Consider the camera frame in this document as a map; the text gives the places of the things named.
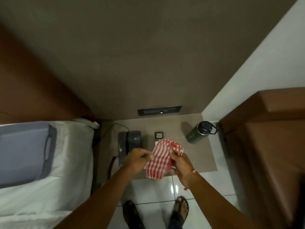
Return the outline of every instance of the telephone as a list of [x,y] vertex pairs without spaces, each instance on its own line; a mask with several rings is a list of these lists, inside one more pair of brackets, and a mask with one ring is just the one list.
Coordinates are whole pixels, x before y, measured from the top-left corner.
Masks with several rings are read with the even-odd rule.
[[125,158],[132,149],[142,147],[141,131],[119,132],[119,166],[122,167],[124,165]]

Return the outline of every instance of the gray wall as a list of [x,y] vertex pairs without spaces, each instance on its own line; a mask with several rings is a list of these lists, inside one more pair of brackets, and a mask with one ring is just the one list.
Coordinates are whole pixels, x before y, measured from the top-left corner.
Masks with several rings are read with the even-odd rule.
[[295,0],[0,0],[1,21],[102,119],[201,112]]

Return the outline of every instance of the checkered towel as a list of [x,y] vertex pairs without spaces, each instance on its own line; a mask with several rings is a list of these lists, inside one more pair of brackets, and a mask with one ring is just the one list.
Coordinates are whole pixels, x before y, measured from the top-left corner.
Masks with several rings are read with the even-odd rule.
[[178,143],[167,139],[160,140],[152,151],[155,158],[147,162],[145,166],[146,177],[160,180],[168,173],[175,164],[175,161],[170,158],[170,149],[173,149],[179,156],[183,154],[183,148]]

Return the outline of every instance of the brown headboard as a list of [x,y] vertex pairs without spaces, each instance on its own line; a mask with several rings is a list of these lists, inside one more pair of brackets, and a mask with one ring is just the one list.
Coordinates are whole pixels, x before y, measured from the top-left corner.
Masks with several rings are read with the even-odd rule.
[[0,123],[93,119],[90,109],[0,25]]

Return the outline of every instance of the bed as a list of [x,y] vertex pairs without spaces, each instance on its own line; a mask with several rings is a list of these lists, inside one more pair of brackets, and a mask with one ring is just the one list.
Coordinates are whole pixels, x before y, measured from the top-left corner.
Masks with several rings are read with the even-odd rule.
[[89,120],[50,121],[57,129],[48,177],[0,189],[0,228],[53,228],[90,196],[92,140]]

